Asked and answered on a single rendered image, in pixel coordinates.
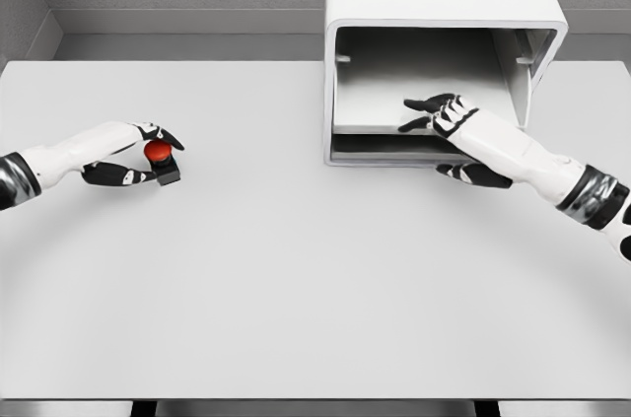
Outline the red button load switch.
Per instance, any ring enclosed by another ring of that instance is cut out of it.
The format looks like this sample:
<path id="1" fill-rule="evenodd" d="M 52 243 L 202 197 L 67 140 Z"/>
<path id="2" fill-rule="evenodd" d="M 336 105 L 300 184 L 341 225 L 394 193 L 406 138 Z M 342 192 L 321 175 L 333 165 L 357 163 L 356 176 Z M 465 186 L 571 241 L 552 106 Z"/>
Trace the red button load switch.
<path id="1" fill-rule="evenodd" d="M 144 155 L 161 186 L 180 180 L 180 171 L 172 150 L 171 144 L 160 139 L 149 141 L 144 147 Z"/>

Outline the white tabletop storage cabinet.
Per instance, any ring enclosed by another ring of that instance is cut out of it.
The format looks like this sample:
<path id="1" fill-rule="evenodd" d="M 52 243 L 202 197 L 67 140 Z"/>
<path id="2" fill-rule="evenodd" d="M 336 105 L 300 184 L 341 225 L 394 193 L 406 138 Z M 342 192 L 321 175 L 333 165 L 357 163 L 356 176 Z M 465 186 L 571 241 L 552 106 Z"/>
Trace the white tabletop storage cabinet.
<path id="1" fill-rule="evenodd" d="M 325 0 L 324 15 L 324 98 L 443 87 L 519 128 L 568 31 L 558 0 Z"/>

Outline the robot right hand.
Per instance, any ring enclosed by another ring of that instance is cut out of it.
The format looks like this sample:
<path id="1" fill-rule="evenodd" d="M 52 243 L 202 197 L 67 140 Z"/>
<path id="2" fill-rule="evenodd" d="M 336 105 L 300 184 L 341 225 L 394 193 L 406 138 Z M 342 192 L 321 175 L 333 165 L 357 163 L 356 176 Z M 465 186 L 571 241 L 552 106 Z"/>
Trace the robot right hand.
<path id="1" fill-rule="evenodd" d="M 473 186 L 508 189 L 524 173 L 521 156 L 529 139 L 492 112 L 455 94 L 406 99 L 403 104 L 422 115 L 399 126 L 399 132 L 430 129 L 471 159 L 464 164 L 441 164 L 436 167 L 439 174 Z"/>

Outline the white cabinet drawer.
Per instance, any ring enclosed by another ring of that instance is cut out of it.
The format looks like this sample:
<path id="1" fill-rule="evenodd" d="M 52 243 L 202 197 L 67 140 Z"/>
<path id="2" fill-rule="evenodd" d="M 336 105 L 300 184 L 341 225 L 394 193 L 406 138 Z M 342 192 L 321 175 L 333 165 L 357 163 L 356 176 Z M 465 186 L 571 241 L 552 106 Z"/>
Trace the white cabinet drawer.
<path id="1" fill-rule="evenodd" d="M 422 91 L 411 86 L 336 88 L 325 93 L 324 158 L 330 166 L 415 167 L 465 160 L 461 150 L 434 133 L 398 127 L 422 115 L 404 105 L 442 94 L 443 87 Z"/>

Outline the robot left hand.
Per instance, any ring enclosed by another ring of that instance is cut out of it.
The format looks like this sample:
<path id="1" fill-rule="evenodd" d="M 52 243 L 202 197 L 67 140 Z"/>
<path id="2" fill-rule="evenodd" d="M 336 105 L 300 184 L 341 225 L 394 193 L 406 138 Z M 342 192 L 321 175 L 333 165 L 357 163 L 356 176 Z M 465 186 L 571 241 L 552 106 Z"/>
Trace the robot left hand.
<path id="1" fill-rule="evenodd" d="M 89 130 L 88 134 L 88 153 L 82 156 L 86 162 L 82 177 L 92 185 L 120 187 L 155 180 L 157 175 L 152 171 L 138 171 L 105 162 L 107 157 L 129 149 L 140 141 L 160 140 L 179 151 L 184 150 L 184 146 L 171 132 L 152 122 L 109 122 Z"/>

